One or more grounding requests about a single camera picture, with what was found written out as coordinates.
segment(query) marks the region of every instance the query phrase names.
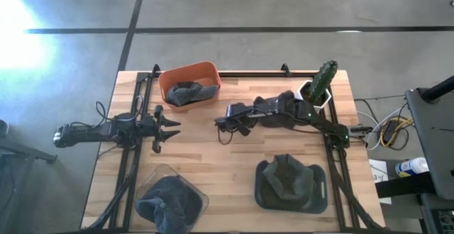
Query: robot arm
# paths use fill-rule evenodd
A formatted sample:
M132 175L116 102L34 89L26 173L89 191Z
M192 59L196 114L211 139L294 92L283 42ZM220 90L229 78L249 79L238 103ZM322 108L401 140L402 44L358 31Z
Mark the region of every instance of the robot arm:
M348 129L342 124L333 124L317 114L308 102L295 99L293 92L286 91L278 97L258 97L252 106L236 103L227 107L225 117L215 120L220 131L249 135L250 129L260 121L263 126L293 129L295 126L313 126L327 135L336 148L350 146Z
M161 126L172 127L180 123L167 120L162 106L156 106L154 116L146 114L137 121L130 113L122 113L97 126L65 124L57 129L55 147L69 147L83 142L114 141L119 147L134 147L140 138L155 137L153 151L159 153L160 142L179 133L179 130L163 131Z

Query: orange plastic bin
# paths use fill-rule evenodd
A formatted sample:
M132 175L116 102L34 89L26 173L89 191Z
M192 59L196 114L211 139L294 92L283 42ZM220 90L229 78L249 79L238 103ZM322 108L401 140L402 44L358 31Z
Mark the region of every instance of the orange plastic bin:
M167 102L166 96L170 88L177 82L198 82L202 86L218 85L221 89L221 78L219 77L218 70L212 62L200 62L176 69L171 69L163 72L159 76L159 86L161 88L162 99ZM191 108L212 104L218 100L219 90L216 95L210 99L198 101L186 106L174 106L167 104L173 111L186 111Z

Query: concrete floor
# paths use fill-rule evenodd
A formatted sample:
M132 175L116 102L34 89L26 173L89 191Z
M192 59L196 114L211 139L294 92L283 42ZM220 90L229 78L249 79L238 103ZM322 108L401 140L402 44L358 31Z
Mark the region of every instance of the concrete floor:
M138 27L153 26L444 26L454 24L450 0L143 0ZM55 128L96 123L94 102L109 105L124 34L21 35L23 28L127 28L135 0L2 0L0 118L26 145L57 153L54 165L36 162L17 233L79 227L98 144L57 149ZM403 94L454 73L454 33L258 33L135 35L127 70L162 69L211 60L219 69L318 69L326 60L346 69L355 98ZM370 102L377 117L403 99ZM358 110L367 112L362 102ZM372 125L360 117L364 124ZM374 159L422 154L414 131L402 151L382 147ZM415 230L384 208L387 225Z

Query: green cactus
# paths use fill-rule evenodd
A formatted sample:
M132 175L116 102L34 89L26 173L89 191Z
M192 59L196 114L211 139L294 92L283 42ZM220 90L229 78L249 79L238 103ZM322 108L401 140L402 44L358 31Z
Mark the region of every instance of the green cactus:
M309 102L314 103L320 99L338 71L338 63L335 60L325 62L309 87Z

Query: wooden table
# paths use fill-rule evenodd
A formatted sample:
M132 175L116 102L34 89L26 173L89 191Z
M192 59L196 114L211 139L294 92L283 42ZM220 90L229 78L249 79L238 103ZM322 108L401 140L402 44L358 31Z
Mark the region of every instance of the wooden table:
M129 112L137 72L119 72L113 91L109 116ZM136 182L138 187L159 165L167 164L209 197L209 207L194 226L196 232L302 232L336 231L338 221L334 206L331 180L322 136L297 133L284 128L256 126L249 136L233 135L232 142L218 141L214 119L224 116L229 104L251 104L256 96L277 96L283 91L296 91L306 78L223 78L219 101L183 113L173 113L162 101L157 79L153 82L149 112L156 104L164 106L166 118L181 122L181 126L164 128L181 133L162 144L162 152L151 150L152 138L144 139ZM331 88L339 123L357 125L353 95L347 72L339 70ZM302 127L303 130L314 130ZM228 139L228 134L221 134ZM348 148L348 167L353 191L365 210L380 225L384 225L382 210L375 191L366 150L360 143ZM103 143L100 152L112 147ZM253 196L255 168L261 160L271 161L273 155L291 153L305 165L317 164L328 177L328 208L319 215L271 211L260 208ZM96 163L82 227L93 223L114 195L121 149L103 155ZM350 222L348 204L343 208ZM123 219L120 209L118 224ZM156 231L154 223L141 218L133 209L130 231Z

